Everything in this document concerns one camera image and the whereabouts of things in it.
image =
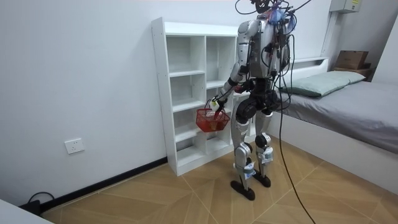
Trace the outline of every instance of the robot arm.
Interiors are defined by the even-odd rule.
[[[228,81],[221,88],[219,95],[215,96],[210,108],[214,111],[219,111],[224,108],[230,94],[235,91],[235,88],[249,73],[249,56],[251,39],[259,33],[261,22],[259,20],[243,22],[238,29],[238,61],[234,64],[231,75]]]

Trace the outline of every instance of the wall socket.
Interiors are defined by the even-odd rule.
[[[85,150],[83,141],[81,139],[67,141],[67,142],[65,142],[65,146],[67,147],[68,154],[72,154],[75,152],[80,152],[80,151]]]

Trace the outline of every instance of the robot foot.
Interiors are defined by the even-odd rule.
[[[252,189],[249,188],[249,190],[245,190],[243,185],[241,183],[239,183],[238,181],[231,181],[231,187],[237,191],[237,193],[245,196],[247,199],[253,201],[254,199],[256,199],[256,194],[254,193],[254,191]]]
[[[256,180],[258,180],[263,186],[265,186],[265,187],[271,186],[271,180],[267,176],[262,177],[259,171],[256,170],[256,174],[254,174],[253,177]]]

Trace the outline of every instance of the wooden floor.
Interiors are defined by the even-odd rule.
[[[398,196],[296,147],[284,144],[298,194],[318,224],[398,223]],[[271,188],[252,179],[250,202],[229,186],[233,154],[181,177],[164,165],[44,214],[54,223],[311,223],[296,199],[274,139]]]

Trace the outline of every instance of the red plastic basket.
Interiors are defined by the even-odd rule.
[[[214,112],[210,108],[197,110],[197,126],[206,133],[224,130],[230,120],[225,110]]]

